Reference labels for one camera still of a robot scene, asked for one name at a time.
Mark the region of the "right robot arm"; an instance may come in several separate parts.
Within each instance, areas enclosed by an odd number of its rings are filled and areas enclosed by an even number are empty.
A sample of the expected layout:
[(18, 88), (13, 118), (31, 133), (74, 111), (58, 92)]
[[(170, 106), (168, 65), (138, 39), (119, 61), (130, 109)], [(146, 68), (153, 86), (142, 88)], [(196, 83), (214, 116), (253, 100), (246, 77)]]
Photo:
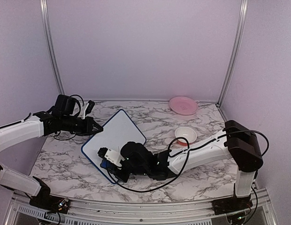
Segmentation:
[(237, 165), (237, 179), (234, 195), (228, 199), (228, 206), (238, 210), (251, 194), (256, 173), (263, 166), (264, 152), (261, 152), (257, 136), (261, 136), (269, 147), (268, 138), (260, 131), (250, 130), (234, 120), (225, 122), (221, 131), (186, 149), (167, 150), (157, 154), (148, 151), (144, 145), (128, 142), (119, 153), (117, 160), (106, 158), (109, 177), (121, 188), (130, 175), (147, 175), (153, 180), (165, 183), (153, 189), (161, 189), (179, 178), (190, 169), (223, 159), (234, 159)]

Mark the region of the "small blue-framed whiteboard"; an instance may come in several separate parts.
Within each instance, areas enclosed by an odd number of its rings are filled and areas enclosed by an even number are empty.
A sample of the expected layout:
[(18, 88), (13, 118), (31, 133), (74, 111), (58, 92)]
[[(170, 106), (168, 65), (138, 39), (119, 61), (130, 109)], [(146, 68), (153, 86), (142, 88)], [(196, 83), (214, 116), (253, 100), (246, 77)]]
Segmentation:
[(95, 134), (82, 145), (81, 152), (110, 183), (115, 184), (106, 169), (100, 166), (102, 158), (98, 156), (98, 151), (106, 147), (120, 152), (121, 148), (130, 141), (145, 144), (146, 137), (129, 115), (120, 109), (103, 125), (102, 132)]

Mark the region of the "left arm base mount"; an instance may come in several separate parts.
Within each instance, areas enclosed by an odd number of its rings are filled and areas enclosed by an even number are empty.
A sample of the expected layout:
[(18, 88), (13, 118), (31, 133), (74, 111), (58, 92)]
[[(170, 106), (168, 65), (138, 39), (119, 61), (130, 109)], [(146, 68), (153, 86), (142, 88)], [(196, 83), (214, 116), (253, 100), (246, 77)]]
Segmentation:
[(59, 212), (62, 214), (67, 214), (68, 210), (69, 210), (69, 199), (68, 198), (61, 198), (61, 197), (57, 197), (57, 196), (34, 196), (30, 199), (29, 204), (37, 207), (37, 208), (41, 208), (41, 209), (45, 209), (45, 210), (49, 210), (49, 211), (53, 211), (53, 212)]

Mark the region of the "blue whiteboard eraser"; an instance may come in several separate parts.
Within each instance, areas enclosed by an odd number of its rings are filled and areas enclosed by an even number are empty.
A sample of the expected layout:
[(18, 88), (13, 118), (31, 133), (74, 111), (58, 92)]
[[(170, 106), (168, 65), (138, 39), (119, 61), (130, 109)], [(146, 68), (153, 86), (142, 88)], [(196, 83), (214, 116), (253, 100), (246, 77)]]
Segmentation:
[(102, 159), (100, 167), (104, 168), (104, 169), (107, 169), (107, 161), (105, 159)]

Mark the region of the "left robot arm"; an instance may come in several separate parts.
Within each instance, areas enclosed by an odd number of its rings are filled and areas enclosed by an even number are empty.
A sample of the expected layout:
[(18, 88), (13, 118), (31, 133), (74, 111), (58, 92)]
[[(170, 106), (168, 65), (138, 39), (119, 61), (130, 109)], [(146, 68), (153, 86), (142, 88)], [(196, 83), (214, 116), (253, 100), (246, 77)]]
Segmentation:
[[(29, 114), (25, 119), (0, 127), (0, 153), (9, 147), (30, 139), (40, 138), (61, 131), (75, 136), (90, 136), (103, 131), (90, 117), (95, 103), (80, 103), (77, 95), (58, 95), (55, 104), (47, 111)], [(17, 172), (0, 163), (0, 185), (22, 191), (37, 200), (43, 208), (53, 207), (51, 190), (41, 179)]]

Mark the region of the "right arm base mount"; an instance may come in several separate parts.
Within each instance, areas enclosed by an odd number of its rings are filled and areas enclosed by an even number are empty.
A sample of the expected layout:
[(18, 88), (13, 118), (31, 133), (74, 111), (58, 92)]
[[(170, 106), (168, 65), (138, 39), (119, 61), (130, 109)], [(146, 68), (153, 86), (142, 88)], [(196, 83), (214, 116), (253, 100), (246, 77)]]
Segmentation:
[(253, 206), (250, 197), (237, 198), (228, 197), (212, 201), (212, 207), (215, 215), (232, 213), (239, 210), (248, 209)]

